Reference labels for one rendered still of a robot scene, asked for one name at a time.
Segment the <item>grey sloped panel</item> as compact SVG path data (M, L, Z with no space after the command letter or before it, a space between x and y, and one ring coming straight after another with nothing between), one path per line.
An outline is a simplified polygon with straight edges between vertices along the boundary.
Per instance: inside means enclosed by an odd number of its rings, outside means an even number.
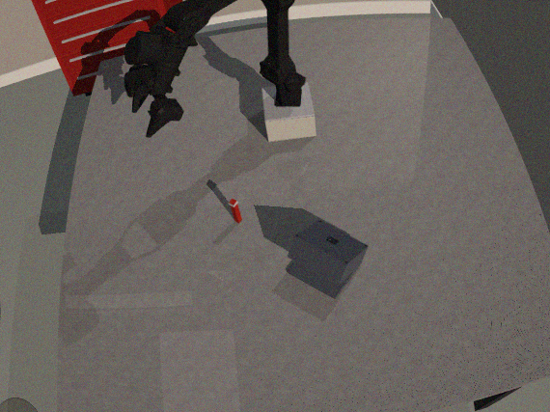
M319 220L294 236L288 254L294 263L288 273L336 299L368 247Z

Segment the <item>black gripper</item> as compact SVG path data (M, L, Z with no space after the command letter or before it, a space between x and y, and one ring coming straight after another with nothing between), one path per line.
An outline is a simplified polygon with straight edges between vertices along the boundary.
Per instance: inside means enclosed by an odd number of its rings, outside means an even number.
M153 67L152 67L153 66ZM150 67L153 73L157 71L158 76L158 89L156 96L153 96L155 100L151 103L151 111L148 111L151 120L147 130L147 138L151 138L155 132L157 132L163 125L167 124L169 121L180 121L183 110L182 107L178 104L178 101L173 98L167 98L166 93L171 94L173 88L171 86L174 77L179 76L179 68L166 68L162 67L160 64L150 64L150 65L133 65L129 71L136 69L146 69ZM133 97L132 100L132 113L136 113L141 105L145 102L147 96L142 98Z

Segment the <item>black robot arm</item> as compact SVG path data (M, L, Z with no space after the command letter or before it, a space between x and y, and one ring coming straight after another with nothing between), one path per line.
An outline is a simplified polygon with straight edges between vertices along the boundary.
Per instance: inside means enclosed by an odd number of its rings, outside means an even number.
M194 35L210 17L237 0L186 0L170 8L152 27L151 32L137 31L125 46L129 65L158 63L178 68L188 46L197 46ZM264 79L276 85L275 106L300 107L305 77L296 72L289 56L289 8L294 0L262 0L267 11L268 56L260 62ZM172 33L165 27L174 30ZM159 76L150 67L128 71L124 75L127 96L156 96Z

